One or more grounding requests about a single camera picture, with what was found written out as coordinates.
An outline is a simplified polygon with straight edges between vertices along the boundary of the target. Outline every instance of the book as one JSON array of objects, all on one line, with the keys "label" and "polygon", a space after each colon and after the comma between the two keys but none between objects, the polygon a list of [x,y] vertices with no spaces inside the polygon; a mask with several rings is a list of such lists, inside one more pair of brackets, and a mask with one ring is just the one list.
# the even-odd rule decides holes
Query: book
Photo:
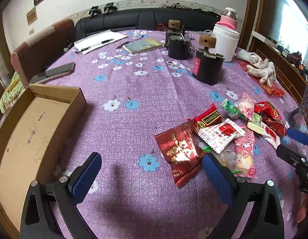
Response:
[{"label": "book", "polygon": [[123,45],[123,48],[131,54],[137,54],[145,51],[154,50],[161,48],[164,45],[153,38],[144,38],[138,41],[132,41],[128,44]]}]

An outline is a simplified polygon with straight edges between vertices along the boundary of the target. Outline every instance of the black leather sofa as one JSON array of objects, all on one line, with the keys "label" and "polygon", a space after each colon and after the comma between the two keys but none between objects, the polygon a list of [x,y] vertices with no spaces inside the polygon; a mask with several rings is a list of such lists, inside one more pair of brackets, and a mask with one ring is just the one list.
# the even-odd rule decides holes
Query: black leather sofa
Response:
[{"label": "black leather sofa", "polygon": [[92,18],[85,17],[79,20],[75,25],[75,41],[107,29],[156,30],[158,24],[168,26],[170,19],[180,20],[181,25],[186,25],[187,30],[205,31],[212,30],[220,16],[200,9],[139,8],[113,11],[107,15],[97,14]]}]

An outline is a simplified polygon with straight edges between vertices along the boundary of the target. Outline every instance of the brown chair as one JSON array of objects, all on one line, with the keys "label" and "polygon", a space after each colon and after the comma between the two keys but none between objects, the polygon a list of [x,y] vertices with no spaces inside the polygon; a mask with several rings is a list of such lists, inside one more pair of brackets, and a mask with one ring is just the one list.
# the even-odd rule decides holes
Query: brown chair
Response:
[{"label": "brown chair", "polygon": [[34,75],[43,72],[64,54],[67,41],[74,42],[74,23],[71,19],[45,28],[23,42],[11,54],[13,68],[25,88]]}]

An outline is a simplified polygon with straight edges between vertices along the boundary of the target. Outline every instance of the black pen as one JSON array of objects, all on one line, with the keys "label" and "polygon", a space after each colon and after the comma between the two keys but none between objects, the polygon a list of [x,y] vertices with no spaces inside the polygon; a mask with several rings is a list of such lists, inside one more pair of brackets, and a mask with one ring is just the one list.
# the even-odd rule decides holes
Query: black pen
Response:
[{"label": "black pen", "polygon": [[112,39],[108,39],[108,40],[104,40],[104,41],[102,41],[102,42],[100,42],[100,43],[97,43],[97,44],[95,44],[95,45],[93,45],[93,46],[89,46],[89,47],[83,48],[83,49],[81,49],[80,51],[75,51],[75,53],[78,54],[78,53],[80,53],[80,52],[83,52],[83,51],[85,51],[85,50],[90,49],[91,47],[96,47],[96,46],[99,46],[99,45],[102,45],[102,44],[111,42],[111,41],[113,41],[113,40],[114,40],[113,38],[112,38]]}]

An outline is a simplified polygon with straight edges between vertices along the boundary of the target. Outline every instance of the blue foam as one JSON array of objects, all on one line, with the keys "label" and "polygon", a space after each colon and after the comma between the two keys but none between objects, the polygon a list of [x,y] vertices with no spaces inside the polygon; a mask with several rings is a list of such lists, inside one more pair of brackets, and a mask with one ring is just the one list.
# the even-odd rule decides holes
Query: blue foam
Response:
[{"label": "blue foam", "polygon": [[203,169],[206,172],[211,184],[216,189],[221,201],[228,206],[231,206],[234,200],[233,188],[222,175],[221,171],[217,168],[209,155],[210,154],[206,154],[203,157]]},{"label": "blue foam", "polygon": [[72,203],[77,205],[82,203],[85,196],[88,194],[96,176],[102,166],[102,158],[100,154],[96,154],[91,163],[86,167],[83,174],[78,178],[78,181],[72,189]]},{"label": "blue foam", "polygon": [[288,128],[287,130],[288,137],[304,144],[308,145],[308,135],[298,131],[295,128]]}]

